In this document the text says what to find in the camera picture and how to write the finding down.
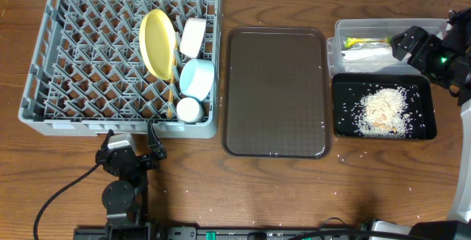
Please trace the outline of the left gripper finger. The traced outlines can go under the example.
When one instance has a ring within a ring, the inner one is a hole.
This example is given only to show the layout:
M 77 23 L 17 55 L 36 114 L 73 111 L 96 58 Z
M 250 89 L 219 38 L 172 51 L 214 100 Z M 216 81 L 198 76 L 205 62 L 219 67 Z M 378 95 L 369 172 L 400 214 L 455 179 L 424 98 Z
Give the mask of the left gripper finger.
M 110 138 L 114 136 L 113 130 L 108 130 L 105 140 L 103 141 L 102 145 L 100 146 L 101 151 L 109 150 L 108 144 L 110 143 Z
M 147 146 L 152 153 L 156 155 L 161 153 L 161 142 L 155 134 L 154 127 L 150 121 L 147 124 Z

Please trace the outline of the white cup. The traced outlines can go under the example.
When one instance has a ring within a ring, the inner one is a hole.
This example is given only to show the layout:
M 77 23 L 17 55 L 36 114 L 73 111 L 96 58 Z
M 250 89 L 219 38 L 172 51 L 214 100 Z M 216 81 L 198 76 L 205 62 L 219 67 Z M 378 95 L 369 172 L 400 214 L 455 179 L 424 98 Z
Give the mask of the white cup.
M 181 99 L 176 107 L 177 119 L 188 124 L 201 122 L 204 119 L 204 110 L 200 103 L 191 97 Z

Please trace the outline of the wooden chopstick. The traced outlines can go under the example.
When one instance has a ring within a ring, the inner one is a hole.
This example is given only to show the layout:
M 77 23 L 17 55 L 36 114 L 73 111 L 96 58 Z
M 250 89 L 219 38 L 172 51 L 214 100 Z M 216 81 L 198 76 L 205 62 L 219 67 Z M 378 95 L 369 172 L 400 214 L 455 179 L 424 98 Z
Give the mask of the wooden chopstick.
M 173 84 L 174 84 L 174 76 L 171 76 L 169 80 L 169 99 L 167 101 L 167 114 L 166 114 L 168 119 L 171 119 L 173 117 L 173 113 L 171 109 L 171 106 L 173 105 L 173 98 L 174 98 L 174 94 L 171 89 Z
M 174 82 L 175 82 L 174 70 L 177 68 L 178 43 L 175 43 L 173 53 L 174 53 L 173 54 L 173 60 L 172 60 L 172 64 L 171 64 L 171 79 L 170 79 L 170 82 L 169 82 L 169 86 L 170 86 L 169 101 L 172 104 L 173 104 L 173 101 L 174 101 L 174 91 L 173 91 L 174 90 Z

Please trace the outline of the white paper napkin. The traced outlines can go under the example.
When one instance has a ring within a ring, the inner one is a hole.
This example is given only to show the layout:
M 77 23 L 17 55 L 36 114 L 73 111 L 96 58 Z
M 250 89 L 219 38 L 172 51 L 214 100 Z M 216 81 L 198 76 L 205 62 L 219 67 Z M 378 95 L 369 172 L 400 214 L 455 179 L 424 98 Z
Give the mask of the white paper napkin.
M 341 52 L 341 57 L 345 61 L 390 60 L 393 58 L 390 46 L 348 49 Z

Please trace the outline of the light blue bowl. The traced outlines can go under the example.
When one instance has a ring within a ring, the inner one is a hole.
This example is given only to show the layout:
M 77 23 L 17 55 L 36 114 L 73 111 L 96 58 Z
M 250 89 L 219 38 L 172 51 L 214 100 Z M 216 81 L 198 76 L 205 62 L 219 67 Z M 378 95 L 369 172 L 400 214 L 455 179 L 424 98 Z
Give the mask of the light blue bowl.
M 180 90 L 183 95 L 202 101 L 213 86 L 215 69 L 210 60 L 189 60 L 180 75 Z

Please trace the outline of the green snack wrapper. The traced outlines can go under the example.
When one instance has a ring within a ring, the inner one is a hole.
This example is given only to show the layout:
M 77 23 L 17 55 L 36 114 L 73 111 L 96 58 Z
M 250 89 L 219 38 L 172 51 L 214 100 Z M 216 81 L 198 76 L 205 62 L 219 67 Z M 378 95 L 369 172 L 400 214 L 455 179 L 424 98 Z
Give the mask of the green snack wrapper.
M 346 49 L 357 48 L 360 46 L 380 46 L 381 44 L 389 44 L 391 38 L 346 38 L 344 47 Z

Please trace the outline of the yellow plate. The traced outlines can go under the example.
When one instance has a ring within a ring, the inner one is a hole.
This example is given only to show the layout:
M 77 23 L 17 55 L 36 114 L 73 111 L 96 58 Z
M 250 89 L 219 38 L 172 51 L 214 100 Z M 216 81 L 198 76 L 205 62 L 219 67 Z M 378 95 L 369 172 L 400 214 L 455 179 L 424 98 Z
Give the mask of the yellow plate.
M 139 27 L 139 48 L 148 71 L 161 80 L 170 80 L 176 48 L 176 32 L 170 18 L 159 9 L 144 16 Z

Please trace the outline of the white bowl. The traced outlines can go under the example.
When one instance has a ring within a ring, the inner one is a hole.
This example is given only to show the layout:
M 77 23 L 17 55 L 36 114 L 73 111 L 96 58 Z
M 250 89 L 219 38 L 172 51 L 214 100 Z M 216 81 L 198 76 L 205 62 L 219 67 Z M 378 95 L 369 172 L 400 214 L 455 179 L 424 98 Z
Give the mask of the white bowl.
M 207 21 L 204 18 L 189 18 L 180 41 L 180 52 L 191 59 L 198 58 L 202 45 Z

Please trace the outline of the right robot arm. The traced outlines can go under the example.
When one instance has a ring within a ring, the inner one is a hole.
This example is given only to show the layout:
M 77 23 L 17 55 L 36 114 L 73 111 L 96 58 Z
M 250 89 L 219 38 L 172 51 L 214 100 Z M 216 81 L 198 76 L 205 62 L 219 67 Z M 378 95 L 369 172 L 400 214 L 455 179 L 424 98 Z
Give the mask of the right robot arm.
M 409 235 L 416 239 L 470 238 L 470 9 L 451 10 L 447 23 L 451 29 L 442 39 L 412 26 L 390 40 L 394 58 L 409 54 L 408 64 L 449 90 L 461 107 L 463 144 L 452 208 L 445 221 L 415 224 Z

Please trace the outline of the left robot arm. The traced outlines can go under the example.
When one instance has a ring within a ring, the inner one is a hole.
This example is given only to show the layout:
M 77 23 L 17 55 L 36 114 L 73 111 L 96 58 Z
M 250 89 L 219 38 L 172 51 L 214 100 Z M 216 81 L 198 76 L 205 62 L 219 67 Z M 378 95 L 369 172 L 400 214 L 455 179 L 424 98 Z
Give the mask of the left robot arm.
M 163 239 L 165 230 L 149 216 L 148 171 L 157 169 L 166 151 L 147 124 L 150 152 L 136 154 L 135 141 L 129 133 L 110 130 L 96 153 L 96 163 L 118 179 L 106 186 L 102 204 L 107 211 L 105 239 Z

